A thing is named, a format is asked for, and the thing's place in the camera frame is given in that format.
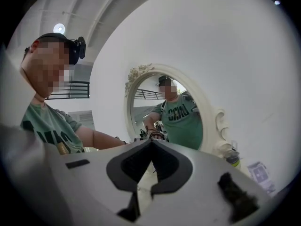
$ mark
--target man's hand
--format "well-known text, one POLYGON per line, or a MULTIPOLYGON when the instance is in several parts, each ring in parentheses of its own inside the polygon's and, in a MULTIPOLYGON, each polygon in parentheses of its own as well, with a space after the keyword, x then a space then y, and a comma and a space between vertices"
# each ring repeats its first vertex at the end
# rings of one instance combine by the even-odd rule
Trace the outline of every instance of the man's hand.
POLYGON ((150 131, 157 131, 154 127, 154 123, 156 121, 159 121, 160 119, 160 114, 156 112, 151 112, 147 115, 147 117, 145 117, 143 124, 145 126, 145 129, 148 131, 148 134, 150 133, 150 131))
POLYGON ((161 135, 160 132, 158 132, 157 130, 148 130, 148 135, 149 137, 152 137, 154 139, 163 139, 164 137, 161 135))

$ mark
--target man's arm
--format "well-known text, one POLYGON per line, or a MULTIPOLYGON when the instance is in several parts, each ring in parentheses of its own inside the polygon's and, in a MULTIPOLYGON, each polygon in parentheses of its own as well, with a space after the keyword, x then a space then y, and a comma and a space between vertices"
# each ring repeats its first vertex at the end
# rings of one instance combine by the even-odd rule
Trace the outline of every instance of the man's arm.
POLYGON ((102 132, 82 126, 81 123, 75 121, 64 111, 56 110, 56 112, 60 113, 66 119, 66 122, 71 126, 72 130, 80 138, 84 147, 94 147, 96 149, 102 150, 119 145, 124 145, 123 141, 120 141, 102 132))
POLYGON ((92 130, 81 126, 76 130, 76 135, 80 138, 85 147, 94 147, 96 149, 108 149, 119 145, 124 145, 124 142, 117 138, 111 137, 102 132, 92 130))
POLYGON ((147 130, 149 130, 148 131, 149 134, 154 131, 157 131, 156 128, 154 127, 154 123, 156 121, 159 121, 160 119, 161 119, 161 116, 157 112, 151 112, 148 114, 147 117, 145 117, 143 124, 144 124, 145 128, 147 130))

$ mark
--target black railing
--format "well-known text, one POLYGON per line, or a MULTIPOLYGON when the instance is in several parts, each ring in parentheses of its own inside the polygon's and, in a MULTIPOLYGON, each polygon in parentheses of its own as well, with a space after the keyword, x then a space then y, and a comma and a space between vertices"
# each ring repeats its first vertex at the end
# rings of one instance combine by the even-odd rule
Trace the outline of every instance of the black railing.
POLYGON ((53 92, 46 100, 90 98, 90 82, 69 81, 64 87, 53 92))
POLYGON ((161 93, 138 89, 135 94, 135 100, 165 100, 165 98, 161 93))

